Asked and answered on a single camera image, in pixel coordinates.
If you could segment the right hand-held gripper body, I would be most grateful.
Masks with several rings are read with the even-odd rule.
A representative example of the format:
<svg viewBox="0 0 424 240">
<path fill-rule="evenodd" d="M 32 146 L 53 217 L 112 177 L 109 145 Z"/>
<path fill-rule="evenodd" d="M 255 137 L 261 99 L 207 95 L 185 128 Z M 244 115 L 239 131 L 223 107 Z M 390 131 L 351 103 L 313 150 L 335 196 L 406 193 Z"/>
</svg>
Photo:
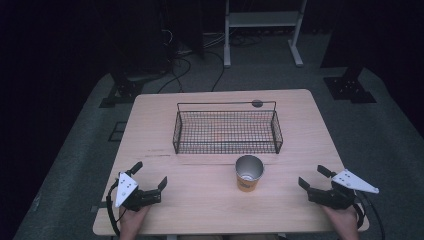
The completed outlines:
<svg viewBox="0 0 424 240">
<path fill-rule="evenodd" d="M 331 179 L 329 190 L 320 190 L 310 186 L 308 200 L 333 209 L 347 209 L 354 204 L 356 192 L 378 194 L 379 189 L 358 177 L 348 169 L 336 173 Z"/>
</svg>

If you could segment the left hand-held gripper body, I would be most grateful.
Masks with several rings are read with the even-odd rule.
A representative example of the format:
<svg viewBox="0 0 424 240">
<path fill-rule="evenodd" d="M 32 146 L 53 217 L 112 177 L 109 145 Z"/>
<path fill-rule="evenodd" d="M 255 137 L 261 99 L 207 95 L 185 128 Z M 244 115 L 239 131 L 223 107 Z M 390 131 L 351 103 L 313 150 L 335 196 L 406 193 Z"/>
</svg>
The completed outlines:
<svg viewBox="0 0 424 240">
<path fill-rule="evenodd" d="M 138 183 L 127 173 L 121 172 L 118 178 L 115 207 L 121 206 L 138 212 L 142 207 L 161 202 L 161 189 L 143 191 Z"/>
</svg>

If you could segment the black wire basket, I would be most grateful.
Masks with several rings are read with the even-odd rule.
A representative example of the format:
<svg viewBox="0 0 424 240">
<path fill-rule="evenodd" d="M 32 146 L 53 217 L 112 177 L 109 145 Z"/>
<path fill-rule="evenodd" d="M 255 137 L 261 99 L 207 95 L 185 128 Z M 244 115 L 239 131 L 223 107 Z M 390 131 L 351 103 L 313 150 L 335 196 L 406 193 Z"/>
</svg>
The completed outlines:
<svg viewBox="0 0 424 240">
<path fill-rule="evenodd" d="M 178 103 L 177 154 L 279 154 L 283 135 L 275 101 Z"/>
</svg>

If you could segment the metal cup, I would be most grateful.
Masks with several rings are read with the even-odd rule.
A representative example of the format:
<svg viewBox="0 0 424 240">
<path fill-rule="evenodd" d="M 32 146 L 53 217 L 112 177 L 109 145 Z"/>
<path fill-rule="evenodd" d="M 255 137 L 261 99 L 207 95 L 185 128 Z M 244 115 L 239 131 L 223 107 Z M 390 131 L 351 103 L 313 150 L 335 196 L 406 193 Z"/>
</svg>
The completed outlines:
<svg viewBox="0 0 424 240">
<path fill-rule="evenodd" d="M 256 156 L 244 155 L 238 158 L 235 163 L 238 188 L 243 192 L 253 191 L 264 170 L 263 162 Z"/>
</svg>

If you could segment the person's right hand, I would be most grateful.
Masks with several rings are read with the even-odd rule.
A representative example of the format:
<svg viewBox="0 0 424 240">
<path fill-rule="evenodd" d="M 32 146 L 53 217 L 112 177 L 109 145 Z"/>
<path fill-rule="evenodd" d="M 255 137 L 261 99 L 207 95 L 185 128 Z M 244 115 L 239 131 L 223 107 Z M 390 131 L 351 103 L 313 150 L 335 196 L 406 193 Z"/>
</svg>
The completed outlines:
<svg viewBox="0 0 424 240">
<path fill-rule="evenodd" d="M 322 206 L 322 210 L 339 234 L 357 231 L 357 212 L 353 207 L 347 209 L 333 209 Z"/>
</svg>

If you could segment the person's left hand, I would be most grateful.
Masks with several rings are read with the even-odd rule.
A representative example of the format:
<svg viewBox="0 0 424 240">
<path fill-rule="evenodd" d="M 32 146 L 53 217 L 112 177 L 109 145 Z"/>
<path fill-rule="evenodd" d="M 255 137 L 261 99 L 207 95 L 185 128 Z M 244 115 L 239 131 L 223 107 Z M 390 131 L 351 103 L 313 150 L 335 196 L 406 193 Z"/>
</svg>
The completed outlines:
<svg viewBox="0 0 424 240">
<path fill-rule="evenodd" d="M 119 209 L 119 213 L 121 215 L 119 220 L 121 234 L 137 235 L 141 230 L 142 224 L 149 210 L 150 206 L 142 207 L 139 211 L 128 210 L 127 208 L 121 206 Z"/>
</svg>

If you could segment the black metal stand base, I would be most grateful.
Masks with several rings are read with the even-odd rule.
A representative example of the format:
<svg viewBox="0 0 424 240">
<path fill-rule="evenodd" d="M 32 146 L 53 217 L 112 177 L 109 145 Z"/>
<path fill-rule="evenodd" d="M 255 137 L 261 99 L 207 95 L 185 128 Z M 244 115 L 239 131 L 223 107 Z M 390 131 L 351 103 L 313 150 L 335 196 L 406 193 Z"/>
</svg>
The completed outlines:
<svg viewBox="0 0 424 240">
<path fill-rule="evenodd" d="M 144 82 L 129 80 L 122 67 L 111 68 L 110 74 L 114 84 L 109 95 L 101 101 L 100 108 L 112 108 L 116 104 L 133 103 L 142 92 Z"/>
<path fill-rule="evenodd" d="M 358 80 L 362 66 L 349 66 L 342 76 L 325 77 L 324 82 L 334 100 L 349 100 L 354 104 L 375 103 L 373 95 Z"/>
</svg>

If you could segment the white metal desk frame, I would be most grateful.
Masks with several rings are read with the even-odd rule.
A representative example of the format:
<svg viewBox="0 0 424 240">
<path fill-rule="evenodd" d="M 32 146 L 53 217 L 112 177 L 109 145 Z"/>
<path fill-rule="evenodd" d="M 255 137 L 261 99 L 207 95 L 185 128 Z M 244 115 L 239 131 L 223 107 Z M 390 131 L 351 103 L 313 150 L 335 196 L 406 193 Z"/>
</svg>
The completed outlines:
<svg viewBox="0 0 424 240">
<path fill-rule="evenodd" d="M 230 0 L 225 2 L 225 25 L 224 25 L 224 47 L 223 66 L 231 66 L 231 46 L 230 30 L 236 28 L 261 28 L 261 27 L 293 27 L 294 33 L 288 40 L 288 47 L 297 67 L 304 65 L 297 48 L 297 41 L 300 34 L 303 18 L 308 0 L 301 0 L 301 4 L 296 11 L 277 12 L 241 12 L 230 11 Z"/>
</svg>

